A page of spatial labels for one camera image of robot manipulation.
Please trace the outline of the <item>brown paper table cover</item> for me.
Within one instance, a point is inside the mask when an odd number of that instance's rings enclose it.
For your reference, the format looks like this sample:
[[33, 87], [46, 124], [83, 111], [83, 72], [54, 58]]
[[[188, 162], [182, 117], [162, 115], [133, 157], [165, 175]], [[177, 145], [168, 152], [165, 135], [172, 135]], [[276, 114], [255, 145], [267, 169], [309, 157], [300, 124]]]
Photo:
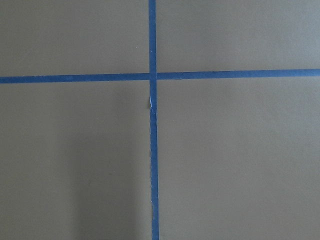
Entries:
[[3, 0], [3, 240], [317, 240], [317, 0]]

